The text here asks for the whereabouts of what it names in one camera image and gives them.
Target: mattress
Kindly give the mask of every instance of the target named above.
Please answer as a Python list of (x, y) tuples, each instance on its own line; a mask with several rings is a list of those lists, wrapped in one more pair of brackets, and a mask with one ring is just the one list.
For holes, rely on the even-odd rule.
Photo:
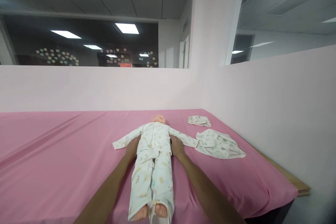
[[(242, 159), (222, 160), (185, 147), (243, 218), (261, 216), (297, 196), (285, 177), (205, 110), (1, 113), (0, 223), (73, 223), (125, 153), (125, 149), (114, 150), (112, 142), (158, 113), (169, 126), (194, 138), (209, 128), (188, 124), (188, 116), (207, 116), (211, 129), (229, 134), (246, 153)], [(172, 167), (173, 223), (208, 223), (175, 157)], [(107, 223), (127, 223), (133, 169), (134, 163)]]

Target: doll face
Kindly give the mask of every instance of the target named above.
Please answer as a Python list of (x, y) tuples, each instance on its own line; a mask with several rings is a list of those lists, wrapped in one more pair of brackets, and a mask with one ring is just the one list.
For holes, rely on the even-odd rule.
[(166, 120), (165, 120), (165, 118), (163, 117), (163, 115), (156, 115), (154, 118), (153, 118), (153, 120), (152, 120), (152, 122), (159, 122), (159, 123), (163, 123), (163, 124), (166, 124)]

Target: doll foot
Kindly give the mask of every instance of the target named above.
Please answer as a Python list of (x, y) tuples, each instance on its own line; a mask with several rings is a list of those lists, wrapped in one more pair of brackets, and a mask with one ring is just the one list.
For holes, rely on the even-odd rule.
[(144, 205), (140, 210), (134, 215), (134, 221), (139, 221), (145, 219), (147, 216), (147, 205)]
[(163, 204), (157, 204), (155, 206), (155, 214), (160, 218), (167, 218), (168, 217), (167, 208)]

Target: baby doll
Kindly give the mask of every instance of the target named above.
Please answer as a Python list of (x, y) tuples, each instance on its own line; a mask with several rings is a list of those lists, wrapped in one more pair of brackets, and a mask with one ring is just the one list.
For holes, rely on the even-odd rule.
[(184, 145), (195, 148), (197, 140), (166, 125), (162, 115), (140, 126), (113, 143), (114, 149), (121, 149), (141, 134), (137, 149), (135, 168), (132, 174), (132, 189), (129, 202), (128, 221), (137, 221), (149, 216), (160, 218), (159, 223), (171, 224), (175, 210), (170, 137), (178, 137)]

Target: wooden bed frame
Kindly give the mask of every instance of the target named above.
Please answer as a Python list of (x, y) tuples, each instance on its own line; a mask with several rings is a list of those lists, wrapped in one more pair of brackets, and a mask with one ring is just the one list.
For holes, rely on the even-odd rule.
[[(308, 196), (310, 195), (310, 187), (307, 186), (305, 183), (303, 183), (301, 180), (299, 180), (297, 177), (295, 177), (293, 174), (291, 174), (289, 171), (282, 168), (280, 165), (278, 165), (276, 162), (274, 162), (272, 159), (270, 159), (268, 156), (266, 156), (264, 153), (259, 151), (258, 149), (254, 148), (263, 158), (265, 158), (271, 165), (274, 166), (275, 169), (277, 169), (285, 178), (289, 180), (289, 182), (297, 188), (299, 191), (298, 197), (302, 196)], [(281, 224), (291, 205), (292, 202), (289, 202), (287, 205), (284, 205), (280, 208), (274, 209), (262, 216), (255, 217), (255, 218), (248, 218), (245, 219), (247, 224)]]

